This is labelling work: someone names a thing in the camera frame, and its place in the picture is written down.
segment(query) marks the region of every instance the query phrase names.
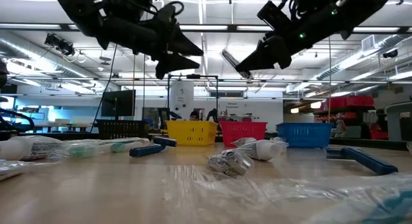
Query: ceiling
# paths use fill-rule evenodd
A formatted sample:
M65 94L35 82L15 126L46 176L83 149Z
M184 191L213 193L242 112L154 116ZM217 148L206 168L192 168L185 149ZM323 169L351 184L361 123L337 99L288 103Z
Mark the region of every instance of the ceiling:
M171 0L158 0L154 4L159 8L162 3L168 3L169 1ZM256 17L256 14L267 0L234 0L231 5L229 0L203 0L205 10L199 8L201 6L199 0L180 1L183 1L185 5L185 10L177 17L181 24L264 24ZM362 26L410 26L412 5L409 2L410 0L406 1L400 6L386 5L365 21ZM0 0L0 7L2 8L0 23L72 23L59 4L52 0L45 0L45 2L39 2L38 0ZM45 50L48 49L44 44L47 32L11 32ZM74 61L74 64L101 77L109 76L110 66L102 66L99 57L104 56L112 59L114 44L111 44L109 50L104 51L94 38L86 37L80 32L55 32L55 34L68 42L73 42L74 47L86 55L85 62ZM201 46L201 33L191 32L185 33L185 35L193 43ZM240 75L222 59L220 52L226 48L237 60L241 61L255 50L258 40L263 36L262 33L203 33L203 35L207 41L207 73L232 79L238 79ZM274 70L255 71L254 77L255 79L310 79L317 70L329 65L330 54L334 61L359 48L361 40L367 36L352 35L344 41L340 35L333 35L330 37L331 45L329 45L328 39L318 42L312 49L296 55L287 69L281 70L279 66L275 65ZM191 59L201 61L200 57L191 57ZM144 62L145 57L142 54L135 57L130 50L119 47L114 59L113 71L120 73L121 77L132 77L135 69L135 76L143 77L143 70L145 70L146 77L154 78L155 66L145 65ZM195 69L195 73L202 74L203 72L201 69ZM121 81L115 83L124 86L130 85L132 82ZM268 85L268 87L270 86L287 86L287 84L273 83Z

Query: computer monitor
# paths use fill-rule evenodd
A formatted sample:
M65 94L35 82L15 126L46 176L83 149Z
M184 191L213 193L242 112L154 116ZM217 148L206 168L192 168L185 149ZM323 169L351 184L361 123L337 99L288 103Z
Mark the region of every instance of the computer monitor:
M136 90L114 91L103 94L102 117L125 117L135 115Z

